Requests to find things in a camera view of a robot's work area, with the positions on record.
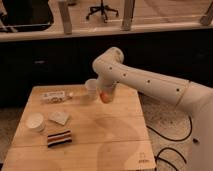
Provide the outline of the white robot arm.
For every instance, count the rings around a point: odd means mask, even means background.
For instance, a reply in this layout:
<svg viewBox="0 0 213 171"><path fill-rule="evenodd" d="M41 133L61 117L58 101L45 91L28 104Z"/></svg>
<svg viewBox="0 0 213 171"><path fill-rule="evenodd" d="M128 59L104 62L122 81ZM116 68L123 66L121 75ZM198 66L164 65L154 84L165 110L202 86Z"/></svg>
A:
<svg viewBox="0 0 213 171"><path fill-rule="evenodd" d="M118 83L174 105L194 118L187 171L213 171L213 88L193 81L123 64L124 54L111 47L92 64L100 99L110 103Z"/></svg>

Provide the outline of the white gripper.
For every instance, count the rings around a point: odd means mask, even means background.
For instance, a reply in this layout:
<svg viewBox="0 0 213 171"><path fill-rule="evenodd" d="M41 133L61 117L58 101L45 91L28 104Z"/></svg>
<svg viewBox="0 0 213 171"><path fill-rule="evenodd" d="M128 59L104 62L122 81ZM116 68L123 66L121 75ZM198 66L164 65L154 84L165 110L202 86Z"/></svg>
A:
<svg viewBox="0 0 213 171"><path fill-rule="evenodd" d="M108 94L108 101L112 102L115 98L116 81L107 80L102 77L97 79L97 84L100 92Z"/></svg>

